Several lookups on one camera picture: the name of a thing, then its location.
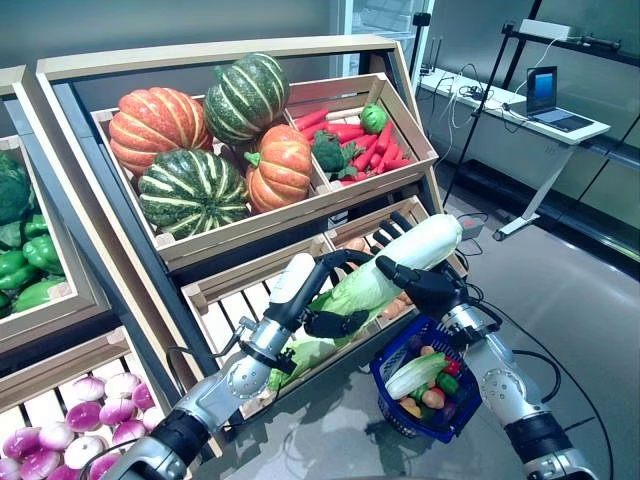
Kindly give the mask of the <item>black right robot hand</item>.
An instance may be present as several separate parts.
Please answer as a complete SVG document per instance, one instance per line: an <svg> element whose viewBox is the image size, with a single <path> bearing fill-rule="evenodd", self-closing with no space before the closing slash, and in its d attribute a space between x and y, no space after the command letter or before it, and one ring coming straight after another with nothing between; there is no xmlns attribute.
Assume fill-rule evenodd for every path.
<svg viewBox="0 0 640 480"><path fill-rule="evenodd" d="M370 262L372 271L386 294L400 290L421 313L440 320L470 302L466 283L447 262L461 236L452 215L436 214L412 225L394 211L374 234L383 248Z"/></svg>

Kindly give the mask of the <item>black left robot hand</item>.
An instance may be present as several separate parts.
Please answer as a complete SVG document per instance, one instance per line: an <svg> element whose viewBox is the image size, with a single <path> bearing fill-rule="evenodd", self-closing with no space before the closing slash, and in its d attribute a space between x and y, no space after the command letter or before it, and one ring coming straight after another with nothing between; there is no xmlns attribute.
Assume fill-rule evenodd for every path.
<svg viewBox="0 0 640 480"><path fill-rule="evenodd" d="M317 258L307 253L295 255L277 281L264 316L291 333L303 326L308 335L316 338L337 339L354 334L368 320L369 310L336 314L314 311L309 304L335 269L345 269L348 263L362 265L372 258L370 254L351 249Z"/></svg>

